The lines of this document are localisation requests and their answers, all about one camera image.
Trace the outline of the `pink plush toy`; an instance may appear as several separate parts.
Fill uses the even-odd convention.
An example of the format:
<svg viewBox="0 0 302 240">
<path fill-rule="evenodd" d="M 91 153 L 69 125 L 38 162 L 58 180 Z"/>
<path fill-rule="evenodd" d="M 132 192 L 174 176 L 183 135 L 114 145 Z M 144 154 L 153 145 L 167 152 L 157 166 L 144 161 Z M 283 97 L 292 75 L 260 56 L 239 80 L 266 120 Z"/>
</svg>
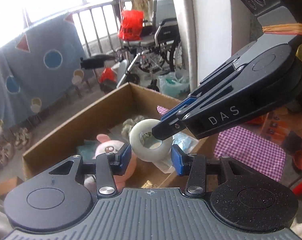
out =
<svg viewBox="0 0 302 240">
<path fill-rule="evenodd" d="M 97 140 L 100 144 L 97 146 L 94 159 L 101 154 L 108 155 L 111 172 L 117 190 L 120 192 L 136 169 L 137 156 L 130 145 L 111 139 L 106 134 L 98 134 Z"/>
</svg>

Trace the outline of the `pink white checkered cloth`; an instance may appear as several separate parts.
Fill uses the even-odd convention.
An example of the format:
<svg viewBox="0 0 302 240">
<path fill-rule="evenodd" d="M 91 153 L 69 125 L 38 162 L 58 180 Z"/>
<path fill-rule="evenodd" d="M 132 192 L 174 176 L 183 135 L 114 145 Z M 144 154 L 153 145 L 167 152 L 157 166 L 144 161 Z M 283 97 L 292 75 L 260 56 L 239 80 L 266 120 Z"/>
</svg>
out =
<svg viewBox="0 0 302 240">
<path fill-rule="evenodd" d="M 214 149 L 204 152 L 210 158 L 229 155 L 277 182 L 281 180 L 286 154 L 277 144 L 236 126 L 221 132 L 211 145 Z"/>
</svg>

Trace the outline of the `teal towel cloth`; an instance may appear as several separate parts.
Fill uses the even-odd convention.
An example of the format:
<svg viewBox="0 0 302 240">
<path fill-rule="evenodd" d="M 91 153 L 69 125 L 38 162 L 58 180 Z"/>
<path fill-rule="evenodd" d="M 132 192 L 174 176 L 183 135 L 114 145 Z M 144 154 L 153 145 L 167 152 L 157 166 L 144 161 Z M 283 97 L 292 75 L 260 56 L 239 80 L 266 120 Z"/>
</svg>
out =
<svg viewBox="0 0 302 240">
<path fill-rule="evenodd" d="M 84 140 L 83 144 L 77 147 L 77 154 L 81 155 L 83 160 L 95 158 L 95 152 L 99 145 L 98 141 Z"/>
</svg>

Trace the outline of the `red plastic bag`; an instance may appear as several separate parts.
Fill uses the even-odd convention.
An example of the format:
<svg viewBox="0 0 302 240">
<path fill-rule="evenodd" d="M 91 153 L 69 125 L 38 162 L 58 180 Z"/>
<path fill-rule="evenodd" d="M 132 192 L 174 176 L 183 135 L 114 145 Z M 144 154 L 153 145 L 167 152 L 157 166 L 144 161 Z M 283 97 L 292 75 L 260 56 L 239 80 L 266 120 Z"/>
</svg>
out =
<svg viewBox="0 0 302 240">
<path fill-rule="evenodd" d="M 121 14 L 121 26 L 117 36 L 124 41 L 139 41 L 143 28 L 144 12 L 124 10 Z"/>
</svg>

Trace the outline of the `brown cardboard box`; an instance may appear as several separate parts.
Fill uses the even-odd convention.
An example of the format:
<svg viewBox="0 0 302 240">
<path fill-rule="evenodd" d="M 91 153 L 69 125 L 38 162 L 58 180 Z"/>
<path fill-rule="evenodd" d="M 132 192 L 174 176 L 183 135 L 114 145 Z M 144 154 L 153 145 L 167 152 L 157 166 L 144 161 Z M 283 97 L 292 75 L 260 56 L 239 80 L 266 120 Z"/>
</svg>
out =
<svg viewBox="0 0 302 240">
<path fill-rule="evenodd" d="M 25 179 L 31 179 L 75 154 L 76 146 L 84 139 L 96 139 L 96 135 L 107 133 L 134 114 L 159 119 L 157 106 L 171 109 L 179 103 L 179 100 L 154 90 L 126 83 L 69 118 L 26 151 L 22 156 Z M 201 139 L 193 152 L 212 158 L 217 141 L 217 134 Z M 150 181 L 154 186 L 165 187 L 175 179 L 175 172 L 165 174 L 153 163 L 137 160 L 135 172 L 126 186 L 140 187 Z"/>
</svg>

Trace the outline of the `green white sneaker pair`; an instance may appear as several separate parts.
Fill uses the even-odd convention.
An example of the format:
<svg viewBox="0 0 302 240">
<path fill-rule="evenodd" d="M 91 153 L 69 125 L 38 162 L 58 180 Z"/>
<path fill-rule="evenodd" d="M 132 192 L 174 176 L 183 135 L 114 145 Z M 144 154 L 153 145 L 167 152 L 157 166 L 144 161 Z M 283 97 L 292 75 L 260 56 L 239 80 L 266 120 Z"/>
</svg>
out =
<svg viewBox="0 0 302 240">
<path fill-rule="evenodd" d="M 29 148 L 32 141 L 32 133 L 26 128 L 22 127 L 14 133 L 15 141 L 14 147 L 18 150 L 22 148 Z"/>
</svg>

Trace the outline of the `blue patterned hanging sheet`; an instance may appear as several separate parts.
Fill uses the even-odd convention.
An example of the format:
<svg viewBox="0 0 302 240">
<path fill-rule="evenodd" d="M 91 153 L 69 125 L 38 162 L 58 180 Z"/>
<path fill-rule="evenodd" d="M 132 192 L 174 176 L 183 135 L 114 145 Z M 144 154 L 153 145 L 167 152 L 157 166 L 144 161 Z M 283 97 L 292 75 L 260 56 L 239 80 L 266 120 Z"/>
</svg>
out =
<svg viewBox="0 0 302 240">
<path fill-rule="evenodd" d="M 39 113 L 72 86 L 85 57 L 71 13 L 41 21 L 0 48 L 0 132 Z"/>
</svg>

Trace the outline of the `red bag on floor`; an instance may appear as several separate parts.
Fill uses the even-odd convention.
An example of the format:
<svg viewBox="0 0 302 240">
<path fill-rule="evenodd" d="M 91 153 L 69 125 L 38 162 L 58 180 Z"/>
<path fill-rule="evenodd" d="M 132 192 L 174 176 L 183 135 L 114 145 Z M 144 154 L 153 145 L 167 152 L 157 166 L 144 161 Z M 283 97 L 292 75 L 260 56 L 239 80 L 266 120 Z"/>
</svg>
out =
<svg viewBox="0 0 302 240">
<path fill-rule="evenodd" d="M 98 78 L 98 81 L 100 83 L 110 80 L 110 81 L 116 81 L 116 73 L 109 67 L 105 67 L 103 72 L 101 73 L 100 77 Z"/>
</svg>

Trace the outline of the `white tape roll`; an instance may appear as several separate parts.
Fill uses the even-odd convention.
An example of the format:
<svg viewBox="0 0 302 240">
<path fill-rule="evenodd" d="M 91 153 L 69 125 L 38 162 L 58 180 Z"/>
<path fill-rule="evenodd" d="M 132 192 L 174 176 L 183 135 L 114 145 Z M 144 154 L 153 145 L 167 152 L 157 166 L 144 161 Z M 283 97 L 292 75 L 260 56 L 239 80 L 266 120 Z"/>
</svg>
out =
<svg viewBox="0 0 302 240">
<path fill-rule="evenodd" d="M 152 128 L 159 123 L 157 119 L 145 119 L 131 129 L 129 142 L 135 155 L 146 162 L 162 161 L 169 155 L 173 142 L 172 137 L 165 140 L 157 139 L 152 134 Z"/>
</svg>

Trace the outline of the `green translucent plastic bag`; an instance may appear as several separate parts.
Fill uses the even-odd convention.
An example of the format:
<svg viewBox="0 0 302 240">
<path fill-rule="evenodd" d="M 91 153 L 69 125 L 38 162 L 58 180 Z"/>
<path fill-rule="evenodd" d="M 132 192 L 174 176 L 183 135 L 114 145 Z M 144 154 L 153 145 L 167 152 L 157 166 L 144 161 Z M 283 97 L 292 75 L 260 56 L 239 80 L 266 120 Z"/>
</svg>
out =
<svg viewBox="0 0 302 240">
<path fill-rule="evenodd" d="M 190 91 L 189 73 L 184 69 L 158 76 L 158 81 L 161 93 L 173 98 Z"/>
</svg>

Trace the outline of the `green floral cloth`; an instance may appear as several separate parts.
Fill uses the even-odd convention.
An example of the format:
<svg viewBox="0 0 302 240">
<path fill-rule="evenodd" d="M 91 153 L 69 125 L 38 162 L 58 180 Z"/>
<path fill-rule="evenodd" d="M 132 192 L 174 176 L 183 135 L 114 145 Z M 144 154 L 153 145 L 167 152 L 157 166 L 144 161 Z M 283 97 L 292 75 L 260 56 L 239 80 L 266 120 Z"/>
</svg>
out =
<svg viewBox="0 0 302 240">
<path fill-rule="evenodd" d="M 129 139 L 129 134 L 132 130 L 132 128 L 139 123 L 140 121 L 144 120 L 145 117 L 142 115 L 138 115 L 135 118 L 129 118 L 127 120 L 125 120 L 125 122 L 123 122 L 123 127 L 122 127 L 122 131 L 121 131 L 121 135 L 126 138 Z"/>
</svg>

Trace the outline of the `grey wheelchair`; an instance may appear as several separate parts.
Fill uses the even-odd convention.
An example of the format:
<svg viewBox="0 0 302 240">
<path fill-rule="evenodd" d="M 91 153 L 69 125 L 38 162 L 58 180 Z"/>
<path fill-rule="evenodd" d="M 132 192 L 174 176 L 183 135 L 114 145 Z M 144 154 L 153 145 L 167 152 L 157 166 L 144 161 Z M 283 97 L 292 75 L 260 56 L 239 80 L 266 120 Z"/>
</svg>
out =
<svg viewBox="0 0 302 240">
<path fill-rule="evenodd" d="M 105 68 L 108 61 L 118 62 L 117 80 L 99 81 L 103 92 L 110 92 L 129 82 L 138 85 L 137 70 L 151 77 L 149 89 L 159 91 L 157 77 L 185 68 L 182 45 L 173 0 L 154 0 L 152 21 L 145 22 L 138 41 L 123 41 L 112 55 L 97 54 L 80 59 L 84 70 Z"/>
</svg>

